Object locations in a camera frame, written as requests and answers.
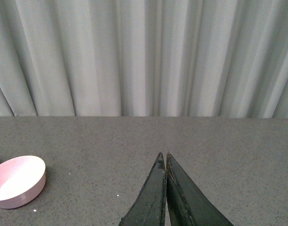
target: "curtain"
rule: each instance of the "curtain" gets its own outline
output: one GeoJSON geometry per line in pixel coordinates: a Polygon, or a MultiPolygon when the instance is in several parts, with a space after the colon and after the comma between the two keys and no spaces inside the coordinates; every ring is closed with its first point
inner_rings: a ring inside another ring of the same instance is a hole
{"type": "Polygon", "coordinates": [[[0,0],[0,115],[288,118],[288,0],[0,0]]]}

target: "pink bowl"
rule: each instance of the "pink bowl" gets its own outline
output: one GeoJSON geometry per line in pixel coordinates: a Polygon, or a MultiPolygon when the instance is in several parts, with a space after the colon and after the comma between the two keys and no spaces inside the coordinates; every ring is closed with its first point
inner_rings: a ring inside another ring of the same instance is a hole
{"type": "Polygon", "coordinates": [[[20,156],[0,165],[0,207],[13,209],[32,201],[46,183],[45,162],[36,156],[20,156]]]}

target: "bowl rim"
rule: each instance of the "bowl rim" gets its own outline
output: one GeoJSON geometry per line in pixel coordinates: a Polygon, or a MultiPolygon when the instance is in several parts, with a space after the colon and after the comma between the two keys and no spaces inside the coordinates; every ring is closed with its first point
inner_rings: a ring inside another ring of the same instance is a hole
{"type": "Polygon", "coordinates": [[[22,193],[20,193],[20,194],[18,194],[18,195],[15,195],[15,196],[6,198],[6,199],[0,199],[0,202],[2,202],[2,201],[7,201],[7,200],[10,200],[10,199],[13,199],[13,198],[16,198],[16,197],[19,197],[19,196],[23,195],[24,193],[26,193],[27,191],[29,191],[30,189],[32,189],[32,188],[42,179],[43,175],[45,174],[45,172],[46,172],[46,164],[45,164],[45,162],[44,162],[40,157],[34,156],[34,155],[18,156],[18,157],[16,157],[16,158],[12,158],[12,159],[9,159],[9,160],[1,163],[0,166],[9,164],[9,162],[12,162],[12,161],[15,160],[15,159],[18,159],[18,158],[26,158],[26,157],[32,157],[32,158],[37,159],[37,160],[39,160],[40,162],[42,162],[42,163],[43,163],[43,166],[44,166],[43,174],[38,178],[38,180],[37,180],[32,186],[30,186],[30,187],[29,187],[28,189],[26,189],[24,192],[22,192],[22,193]]]}

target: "pink object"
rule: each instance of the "pink object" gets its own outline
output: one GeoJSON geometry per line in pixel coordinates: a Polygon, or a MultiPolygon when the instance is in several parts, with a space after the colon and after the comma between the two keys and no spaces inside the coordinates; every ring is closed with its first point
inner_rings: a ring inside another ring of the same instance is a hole
{"type": "Polygon", "coordinates": [[[32,201],[46,183],[45,162],[36,156],[20,156],[0,165],[0,207],[13,209],[32,201]]]}

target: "table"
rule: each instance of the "table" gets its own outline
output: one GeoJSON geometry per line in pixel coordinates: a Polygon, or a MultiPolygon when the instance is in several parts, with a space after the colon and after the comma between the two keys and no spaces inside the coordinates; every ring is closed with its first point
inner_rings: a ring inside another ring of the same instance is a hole
{"type": "Polygon", "coordinates": [[[288,120],[189,117],[0,117],[0,163],[47,166],[41,194],[0,209],[0,226],[118,225],[158,152],[235,226],[288,226],[288,120]]]}

